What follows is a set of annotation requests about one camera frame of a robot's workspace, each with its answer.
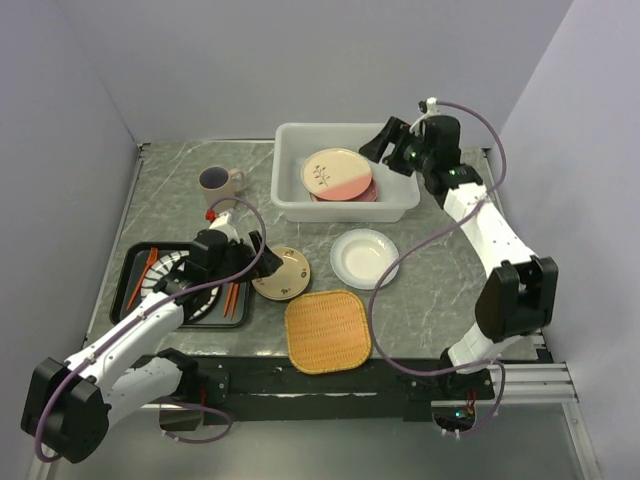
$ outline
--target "pink plate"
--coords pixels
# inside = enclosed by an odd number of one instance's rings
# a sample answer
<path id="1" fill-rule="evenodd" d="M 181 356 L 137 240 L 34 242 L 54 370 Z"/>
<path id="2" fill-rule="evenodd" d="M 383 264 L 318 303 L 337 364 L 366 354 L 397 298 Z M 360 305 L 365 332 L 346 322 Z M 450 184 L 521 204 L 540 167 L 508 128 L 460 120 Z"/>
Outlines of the pink plate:
<path id="1" fill-rule="evenodd" d="M 309 196 L 311 200 L 314 202 L 329 202 L 330 200 L 325 200 L 320 197 L 316 197 L 313 193 L 310 193 Z M 371 183 L 367 187 L 367 189 L 358 195 L 356 198 L 352 198 L 351 200 L 347 200 L 348 202 L 375 202 L 378 199 L 378 187 L 376 186 L 375 180 L 371 179 Z"/>
<path id="2" fill-rule="evenodd" d="M 301 174 L 309 193 L 334 202 L 362 195 L 373 178 L 367 159 L 345 148 L 314 153 L 303 165 Z"/>

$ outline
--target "plate rim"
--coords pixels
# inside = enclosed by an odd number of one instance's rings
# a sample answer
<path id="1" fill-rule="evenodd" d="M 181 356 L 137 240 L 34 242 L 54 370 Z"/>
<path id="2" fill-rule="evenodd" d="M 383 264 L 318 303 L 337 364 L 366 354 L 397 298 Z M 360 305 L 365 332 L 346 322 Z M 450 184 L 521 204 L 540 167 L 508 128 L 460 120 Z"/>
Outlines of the plate rim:
<path id="1" fill-rule="evenodd" d="M 333 245 L 331 246 L 331 252 L 329 254 L 329 262 L 331 263 L 331 268 L 333 269 L 333 273 L 335 273 L 336 276 L 346 285 L 349 285 L 350 287 L 353 287 L 353 288 L 357 288 L 359 290 L 373 290 L 377 280 L 374 281 L 373 283 L 359 281 L 349 273 L 349 271 L 343 266 L 341 262 L 338 262 L 339 251 L 341 252 L 342 250 L 344 250 L 344 247 L 347 245 L 347 241 L 349 240 L 349 237 L 353 237 L 357 234 L 361 234 L 364 232 L 367 232 L 369 235 L 373 233 L 374 236 L 377 236 L 382 241 L 388 242 L 388 245 L 390 246 L 390 250 L 392 254 L 392 261 L 395 261 L 400 257 L 398 247 L 396 247 L 396 244 L 384 233 L 379 232 L 378 230 L 373 230 L 371 228 L 356 228 L 343 233 L 333 242 Z M 396 268 L 393 269 L 393 271 L 382 283 L 381 287 L 384 287 L 389 282 L 391 282 L 391 280 L 393 280 L 398 274 L 399 269 L 400 269 L 400 265 L 397 265 Z"/>

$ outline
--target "white bowl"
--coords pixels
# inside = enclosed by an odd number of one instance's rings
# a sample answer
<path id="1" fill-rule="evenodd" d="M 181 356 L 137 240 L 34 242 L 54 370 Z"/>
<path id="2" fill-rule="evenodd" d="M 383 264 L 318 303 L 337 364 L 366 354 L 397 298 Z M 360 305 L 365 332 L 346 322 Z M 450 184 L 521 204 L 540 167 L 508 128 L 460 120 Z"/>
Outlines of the white bowl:
<path id="1" fill-rule="evenodd" d="M 339 237 L 331 247 L 331 268 L 347 285 L 373 290 L 389 265 L 398 258 L 398 249 L 380 232 L 369 229 L 351 230 Z M 389 283 L 398 273 L 394 268 L 384 280 Z"/>

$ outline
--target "white plastic bin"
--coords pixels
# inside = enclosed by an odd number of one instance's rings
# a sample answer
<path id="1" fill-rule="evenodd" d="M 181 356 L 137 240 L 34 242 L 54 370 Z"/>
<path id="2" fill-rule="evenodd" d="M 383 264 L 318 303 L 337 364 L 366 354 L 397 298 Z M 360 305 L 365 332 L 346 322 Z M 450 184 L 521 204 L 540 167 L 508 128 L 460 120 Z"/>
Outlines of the white plastic bin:
<path id="1" fill-rule="evenodd" d="M 397 222 L 420 202 L 416 174 L 405 177 L 370 162 L 378 200 L 314 202 L 302 184 L 305 160 L 325 148 L 355 152 L 382 130 L 381 123 L 285 123 L 276 131 L 271 201 L 291 222 Z"/>

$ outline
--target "black tray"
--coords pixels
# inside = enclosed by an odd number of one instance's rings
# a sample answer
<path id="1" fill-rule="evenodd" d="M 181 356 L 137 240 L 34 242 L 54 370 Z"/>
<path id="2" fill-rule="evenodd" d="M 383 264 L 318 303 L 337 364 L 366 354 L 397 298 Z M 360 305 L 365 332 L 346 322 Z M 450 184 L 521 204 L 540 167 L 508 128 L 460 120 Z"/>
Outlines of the black tray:
<path id="1" fill-rule="evenodd" d="M 188 250 L 189 243 L 141 242 L 133 245 L 127 251 L 122 265 L 122 272 L 120 272 L 120 278 L 118 279 L 118 285 L 116 286 L 116 294 L 113 297 L 113 303 L 111 304 L 111 311 L 109 312 L 109 318 L 111 323 L 114 325 L 124 319 L 140 304 L 140 296 L 138 295 L 131 306 L 131 310 L 125 311 L 131 293 L 140 279 L 140 275 L 142 274 L 147 257 L 149 256 L 149 251 L 152 247 L 156 247 L 159 250 L 158 258 L 161 258 L 164 255 L 175 252 L 176 250 Z M 230 312 L 227 313 L 226 318 L 223 317 L 224 303 L 227 298 L 229 288 L 229 284 L 221 287 L 222 291 L 218 295 L 216 303 L 201 319 L 184 324 L 180 326 L 180 328 L 232 328 L 240 325 L 247 317 L 251 286 L 248 283 L 242 283 L 240 285 L 238 304 L 236 306 L 236 313 L 233 316 L 233 319 L 231 319 Z"/>

